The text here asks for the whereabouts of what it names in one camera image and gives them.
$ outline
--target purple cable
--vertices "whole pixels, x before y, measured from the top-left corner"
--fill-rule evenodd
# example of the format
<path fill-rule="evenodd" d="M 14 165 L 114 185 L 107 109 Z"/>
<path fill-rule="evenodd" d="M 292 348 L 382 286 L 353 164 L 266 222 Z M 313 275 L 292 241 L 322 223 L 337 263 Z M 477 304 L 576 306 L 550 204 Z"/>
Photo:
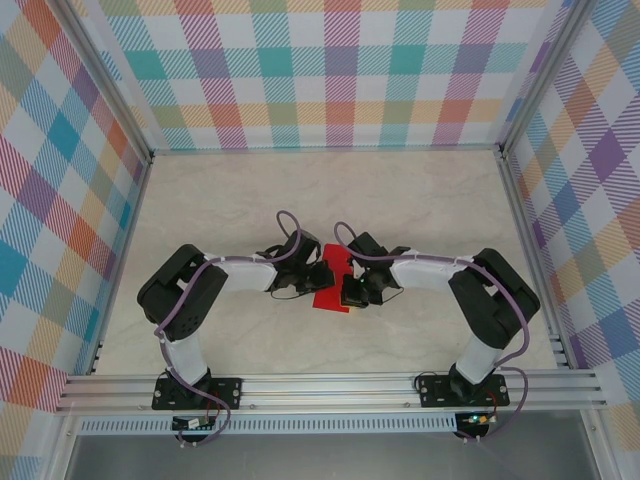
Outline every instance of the purple cable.
<path fill-rule="evenodd" d="M 222 262 L 277 263 L 277 262 L 280 262 L 282 260 L 286 260 L 291 255 L 293 255 L 296 252 L 296 250 L 298 249 L 298 247 L 300 246 L 300 239 L 302 238 L 302 230 L 300 229 L 300 222 L 298 222 L 298 219 L 292 213 L 290 213 L 290 212 L 288 212 L 286 210 L 280 210 L 278 213 L 276 213 L 276 220 L 278 221 L 278 225 L 280 226 L 280 229 L 285 233 L 285 235 L 287 233 L 286 233 L 286 230 L 285 230 L 284 226 L 282 225 L 282 221 L 280 220 L 280 216 L 281 215 L 286 215 L 287 217 L 289 217 L 291 220 L 293 220 L 293 223 L 296 226 L 296 241 L 294 242 L 293 247 L 291 247 L 291 250 L 289 250 L 284 255 L 281 255 L 281 256 L 276 257 L 276 258 L 254 258 L 254 257 L 234 256 L 234 257 L 217 257 L 217 258 L 212 258 L 211 260 L 208 260 L 208 261 L 204 262 L 195 271 L 195 273 L 191 277 L 191 280 L 189 280 L 189 283 L 184 288 L 184 291 L 182 292 L 182 295 L 180 295 L 180 298 L 178 299 L 178 301 L 176 302 L 175 306 L 173 307 L 173 310 L 171 310 L 171 312 L 169 312 L 169 315 L 167 315 L 167 318 L 165 318 L 162 321 L 162 323 L 160 325 L 158 325 L 158 327 L 153 331 L 153 334 L 160 339 L 160 351 L 162 352 L 162 356 L 164 357 L 164 360 L 167 363 L 167 367 L 168 367 L 169 373 L 171 373 L 173 378 L 175 378 L 176 381 L 180 385 L 182 385 L 184 388 L 186 388 L 187 390 L 190 390 L 193 393 L 195 393 L 196 395 L 200 395 L 201 397 L 204 397 L 207 400 L 211 400 L 212 402 L 216 403 L 217 405 L 220 405 L 227 412 L 227 417 L 225 418 L 225 421 L 222 424 L 222 426 L 218 430 L 216 430 L 214 433 L 212 433 L 211 435 L 207 436 L 204 440 L 198 442 L 197 444 L 191 443 L 191 442 L 187 442 L 186 440 L 184 440 L 182 438 L 182 431 L 178 432 L 178 438 L 182 442 L 182 445 L 189 445 L 189 446 L 195 447 L 197 445 L 205 445 L 205 444 L 215 440 L 217 437 L 220 436 L 220 434 L 223 432 L 223 430 L 225 428 L 227 428 L 227 426 L 229 425 L 229 421 L 231 420 L 231 409 L 229 408 L 229 405 L 227 405 L 226 402 L 224 402 L 223 400 L 221 400 L 221 399 L 219 399 L 217 397 L 214 397 L 213 395 L 210 395 L 210 394 L 208 394 L 206 392 L 203 392 L 202 390 L 199 390 L 199 389 L 193 387 L 192 385 L 190 385 L 185 379 L 183 379 L 175 371 L 175 368 L 173 368 L 173 364 L 171 363 L 171 359 L 169 358 L 169 354 L 167 353 L 166 335 L 164 333 L 164 329 L 167 328 L 167 326 L 173 321 L 175 316 L 180 311 L 180 308 L 182 308 L 182 305 L 184 304 L 185 300 L 189 296 L 189 292 L 193 288 L 193 285 L 196 283 L 196 281 L 198 280 L 200 275 L 202 275 L 202 272 L 204 272 L 210 265 L 213 265 L 215 263 L 222 263 Z"/>
<path fill-rule="evenodd" d="M 351 233 L 351 235 L 353 236 L 353 238 L 356 238 L 356 232 L 353 230 L 353 228 L 351 228 L 347 223 L 345 222 L 337 222 L 334 227 L 333 227 L 333 234 L 336 237 L 336 240 L 338 241 L 338 243 L 340 244 L 340 246 L 342 246 L 342 248 L 344 248 L 347 252 L 349 252 L 352 256 L 356 257 L 356 258 L 361 258 L 362 260 L 368 260 L 368 261 L 395 261 L 395 260 L 407 260 L 407 259 L 411 259 L 414 258 L 416 260 L 427 260 L 427 261 L 431 261 L 431 262 L 440 262 L 440 263 L 449 263 L 449 264 L 460 264 L 460 265 L 465 265 L 467 267 L 472 268 L 473 270 L 479 272 L 483 277 L 485 277 L 487 280 L 489 280 L 497 289 L 498 291 L 504 296 L 504 298 L 507 300 L 507 302 L 509 303 L 509 305 L 511 306 L 511 308 L 513 308 L 513 311 L 516 313 L 516 316 L 518 317 L 518 320 L 520 321 L 520 325 L 522 326 L 522 333 L 524 335 L 524 339 L 522 342 L 522 347 L 520 347 L 520 349 L 518 349 L 517 351 L 510 353 L 509 355 L 507 355 L 506 357 L 498 360 L 495 363 L 495 367 L 498 368 L 502 368 L 503 370 L 513 370 L 513 371 L 517 371 L 522 375 L 522 378 L 524 380 L 524 391 L 522 393 L 522 398 L 520 399 L 520 403 L 518 403 L 518 406 L 516 407 L 515 411 L 513 412 L 513 415 L 509 418 L 509 420 L 507 420 L 500 428 L 498 428 L 497 430 L 495 430 L 493 433 L 490 433 L 488 435 L 485 436 L 489 437 L 489 436 L 495 436 L 495 434 L 497 434 L 498 432 L 504 430 L 504 428 L 511 424 L 513 422 L 513 420 L 518 416 L 518 414 L 520 413 L 520 411 L 522 410 L 522 407 L 524 406 L 524 402 L 527 399 L 527 393 L 529 392 L 529 380 L 527 378 L 527 375 L 524 371 L 520 370 L 519 368 L 516 367 L 502 367 L 502 365 L 505 364 L 505 362 L 508 362 L 509 360 L 512 360 L 516 357 L 519 357 L 520 355 L 522 355 L 524 352 L 527 351 L 527 349 L 529 348 L 529 342 L 531 340 L 530 338 L 530 334 L 529 334 L 529 325 L 527 324 L 527 320 L 524 318 L 524 314 L 522 313 L 522 310 L 520 309 L 520 307 L 518 306 L 518 304 L 516 303 L 515 299 L 513 298 L 513 296 L 509 293 L 509 291 L 504 287 L 504 285 L 502 285 L 498 279 L 496 277 L 494 277 L 493 275 L 491 275 L 484 267 L 480 267 L 478 265 L 476 265 L 473 262 L 469 262 L 468 260 L 464 260 L 462 258 L 452 258 L 452 257 L 441 257 L 441 256 L 437 256 L 437 255 L 385 255 L 382 257 L 373 257 L 370 255 L 362 255 L 358 252 L 355 252 L 353 250 L 351 250 L 342 240 L 342 238 L 340 238 L 340 234 L 338 233 L 338 228 L 340 227 L 345 227 L 349 233 Z"/>

